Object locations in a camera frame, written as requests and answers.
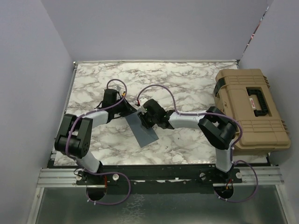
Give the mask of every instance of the gray wall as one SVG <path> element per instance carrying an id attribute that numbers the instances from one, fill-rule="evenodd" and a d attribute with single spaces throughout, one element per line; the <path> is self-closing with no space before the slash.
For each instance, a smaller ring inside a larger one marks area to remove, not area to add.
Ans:
<path id="1" fill-rule="evenodd" d="M 240 59 L 267 8 L 267 0 L 42 3 L 76 61 Z"/>
<path id="2" fill-rule="evenodd" d="M 290 131 L 292 146 L 272 154 L 279 163 L 299 221 L 299 1 L 274 0 L 240 61 L 241 68 L 260 68 L 268 77 L 277 108 Z"/>
<path id="3" fill-rule="evenodd" d="M 49 158 L 72 59 L 39 0 L 0 7 L 0 223 L 25 223 Z"/>

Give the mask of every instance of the purple cable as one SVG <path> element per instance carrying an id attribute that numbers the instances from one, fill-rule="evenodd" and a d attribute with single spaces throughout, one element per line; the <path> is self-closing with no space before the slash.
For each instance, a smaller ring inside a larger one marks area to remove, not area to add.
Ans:
<path id="1" fill-rule="evenodd" d="M 175 110 L 175 112 L 176 112 L 177 114 L 179 114 L 179 115 L 185 115 L 185 116 L 202 116 L 202 115 L 214 115 L 214 116 L 215 116 L 215 115 L 216 115 L 216 116 L 218 116 L 218 117 L 224 117 L 224 118 L 230 119 L 230 120 L 232 120 L 233 122 L 235 122 L 235 124 L 238 125 L 238 127 L 239 127 L 239 129 L 240 129 L 240 134 L 239 134 L 239 137 L 233 142 L 233 144 L 232 144 L 231 147 L 233 147 L 233 146 L 234 146 L 234 145 L 241 139 L 241 137 L 242 137 L 242 135 L 243 135 L 243 130 L 242 130 L 241 125 L 238 123 L 238 121 L 236 121 L 235 119 L 233 119 L 233 118 L 231 118 L 231 117 L 229 117 L 229 116 L 227 116 L 227 115 L 224 115 L 224 114 L 218 114 L 218 113 L 209 113 L 209 112 L 204 112 L 204 113 L 180 113 L 180 112 L 177 110 L 176 100 L 174 99 L 174 96 L 173 96 L 172 92 L 171 92 L 166 86 L 164 86 L 164 85 L 160 85 L 160 84 L 152 84 L 152 85 L 148 85 L 147 87 L 143 88 L 143 89 L 140 91 L 140 93 L 138 94 L 138 96 L 137 96 L 137 102 L 138 102 L 138 99 L 139 99 L 139 97 L 140 97 L 140 94 L 141 94 L 143 91 L 145 91 L 147 88 L 150 88 L 150 87 L 152 87 L 152 86 L 159 86 L 159 87 L 162 87 L 162 88 L 166 89 L 166 90 L 170 93 L 171 98 L 172 98 L 172 101 L 173 101 L 173 107 L 174 107 L 174 110 Z"/>
<path id="2" fill-rule="evenodd" d="M 253 197 L 256 195 L 256 193 L 257 193 L 257 190 L 258 190 L 258 178 L 257 178 L 256 171 L 253 169 L 253 167 L 252 167 L 249 163 L 247 163 L 247 162 L 245 162 L 245 161 L 243 161 L 243 160 L 238 160 L 238 161 L 235 162 L 234 164 L 237 165 L 239 162 L 245 163 L 247 166 L 249 166 L 249 167 L 252 169 L 252 171 L 253 171 L 253 173 L 254 173 L 254 176 L 256 177 L 256 188 L 254 189 L 254 191 L 252 192 L 252 194 L 251 194 L 249 197 L 247 197 L 247 198 L 245 198 L 245 199 L 242 199 L 242 200 L 240 200 L 240 201 L 234 201 L 234 200 L 228 200 L 228 199 L 225 199 L 225 198 L 223 198 L 223 197 L 220 197 L 220 196 L 217 194 L 217 192 L 214 191 L 214 193 L 217 195 L 217 197 L 218 197 L 219 199 L 225 201 L 225 202 L 231 202 L 231 203 L 241 203 L 241 202 L 245 202 L 245 201 L 248 201 L 249 199 L 253 198 Z"/>
<path id="3" fill-rule="evenodd" d="M 215 115 L 216 115 L 216 116 L 219 116 L 219 117 L 225 117 L 225 118 L 230 119 L 230 120 L 232 120 L 233 122 L 235 122 L 235 123 L 238 125 L 239 129 L 240 129 L 240 134 L 239 134 L 239 137 L 238 137 L 238 138 L 233 142 L 233 144 L 231 145 L 231 161 L 232 161 L 232 156 L 233 156 L 233 153 L 232 153 L 232 147 L 233 147 L 233 146 L 234 146 L 234 145 L 241 139 L 241 137 L 242 137 L 242 135 L 243 135 L 243 129 L 242 129 L 242 126 L 238 123 L 238 121 L 236 121 L 235 119 L 233 119 L 233 118 L 231 118 L 231 117 L 229 117 L 229 116 L 227 116 L 227 115 L 224 115 L 224 114 L 218 114 L 218 113 L 209 113 L 209 112 L 204 112 L 204 113 L 180 113 L 180 112 L 177 110 L 176 101 L 175 101 L 175 99 L 174 99 L 174 96 L 173 96 L 172 92 L 171 92 L 166 86 L 164 86 L 164 85 L 160 85 L 160 84 L 152 84 L 152 85 L 148 85 L 147 87 L 143 88 L 143 89 L 139 92 L 139 94 L 138 94 L 138 96 L 137 96 L 137 99 L 136 99 L 137 102 L 138 102 L 138 99 L 139 99 L 141 93 L 142 93 L 143 91 L 145 91 L 147 88 L 150 88 L 150 87 L 152 87 L 152 86 L 159 86 L 159 87 L 162 87 L 162 88 L 166 89 L 166 90 L 170 93 L 171 98 L 172 98 L 172 101 L 173 101 L 173 107 L 174 107 L 174 110 L 175 110 L 175 112 L 176 112 L 177 114 L 179 114 L 179 115 L 185 115 L 185 116 L 202 116 L 202 115 L 214 115 L 214 116 L 215 116 Z M 251 199 L 251 198 L 257 193 L 257 189 L 258 189 L 258 178 L 257 178 L 256 171 L 253 169 L 253 167 L 252 167 L 249 163 L 247 163 L 247 162 L 245 162 L 245 161 L 243 161 L 243 160 L 238 160 L 237 162 L 234 163 L 234 165 L 238 164 L 239 162 L 243 162 L 243 163 L 245 163 L 246 165 L 248 165 L 248 166 L 252 169 L 252 171 L 253 171 L 253 173 L 254 173 L 254 175 L 255 175 L 255 177 L 256 177 L 256 189 L 254 190 L 254 192 L 253 192 L 248 198 L 246 198 L 246 199 L 244 199 L 244 200 L 240 200 L 240 201 L 230 201 L 230 200 L 227 200 L 227 199 L 225 199 L 225 198 L 220 197 L 220 196 L 215 192 L 216 195 L 218 196 L 218 198 L 221 199 L 221 200 L 223 200 L 223 201 L 226 201 L 226 202 L 232 202 L 232 203 L 245 202 L 245 201 Z"/>
<path id="4" fill-rule="evenodd" d="M 92 114 L 92 113 L 96 113 L 96 112 L 99 112 L 99 111 L 102 111 L 102 110 L 107 110 L 107 109 L 110 109 L 110 108 L 112 108 L 112 107 L 117 106 L 117 105 L 120 104 L 120 103 L 125 99 L 125 97 L 127 96 L 127 92 L 128 92 L 128 90 L 127 90 L 127 86 L 126 86 L 126 84 L 125 84 L 123 81 L 121 81 L 121 80 L 119 80 L 119 79 L 116 79 L 116 78 L 111 79 L 111 80 L 107 83 L 107 89 L 108 89 L 109 83 L 112 82 L 112 81 L 118 81 L 118 82 L 121 82 L 121 83 L 124 85 L 124 87 L 125 87 L 125 95 L 121 98 L 121 100 L 120 100 L 119 102 L 117 102 L 116 104 L 113 104 L 112 106 L 109 106 L 109 107 L 106 107 L 106 108 L 101 108 L 101 109 L 96 109 L 96 110 L 87 112 L 87 113 L 85 113 L 85 114 L 81 114 L 80 116 L 77 117 L 77 119 L 75 120 L 75 122 L 73 123 L 73 125 L 72 125 L 72 127 L 71 127 L 71 129 L 70 129 L 69 136 L 68 136 L 67 141 L 66 141 L 66 144 L 65 144 L 65 154 L 66 154 L 68 157 L 74 159 L 74 157 L 73 157 L 72 155 L 70 155 L 70 153 L 69 153 L 69 144 L 70 144 L 71 134 L 74 132 L 75 126 L 76 126 L 76 124 L 78 123 L 78 121 L 79 121 L 82 117 L 84 117 L 84 116 L 86 116 L 86 115 L 89 115 L 89 114 Z M 124 199 L 122 199 L 122 200 L 120 200 L 120 201 L 118 201 L 118 202 L 114 202 L 114 203 L 104 203 L 104 202 L 97 202 L 97 201 L 96 201 L 96 204 L 102 204 L 102 205 L 116 205 L 116 204 L 120 204 L 120 203 L 124 202 L 124 201 L 127 200 L 127 198 L 129 197 L 129 195 L 130 195 L 130 193 L 131 193 L 131 183 L 130 183 L 129 178 L 128 178 L 126 175 L 124 175 L 124 174 L 122 174 L 122 173 L 118 173 L 118 172 L 108 172 L 108 173 L 97 174 L 97 173 L 93 173 L 93 172 L 91 172 L 91 171 L 89 171 L 89 170 L 87 170 L 87 169 L 85 169 L 85 171 L 88 172 L 88 173 L 90 173 L 90 174 L 92 174 L 92 175 L 110 175 L 110 174 L 119 174 L 119 175 L 124 176 L 124 177 L 126 178 L 126 180 L 128 181 L 129 190 L 128 190 L 128 194 L 126 195 L 126 197 L 125 197 Z"/>

